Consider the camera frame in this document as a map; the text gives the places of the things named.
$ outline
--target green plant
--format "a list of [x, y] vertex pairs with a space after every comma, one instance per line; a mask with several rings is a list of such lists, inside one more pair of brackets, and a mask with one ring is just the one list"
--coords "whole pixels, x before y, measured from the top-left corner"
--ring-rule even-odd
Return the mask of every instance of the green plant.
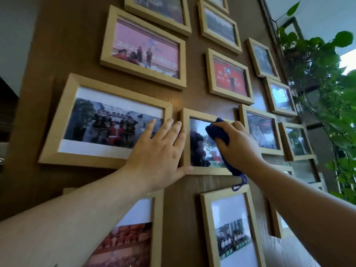
[[[293, 14], [298, 5], [289, 12]], [[326, 43], [320, 37], [300, 39], [281, 27], [277, 37], [292, 84], [301, 89], [319, 86], [317, 103], [311, 103], [308, 94], [299, 96], [297, 102], [323, 123], [335, 147], [334, 160], [325, 166], [335, 170], [341, 191], [331, 194], [356, 204], [356, 70], [343, 75], [345, 68], [339, 67], [340, 57], [335, 52], [336, 47], [352, 44], [354, 36], [342, 31]]]

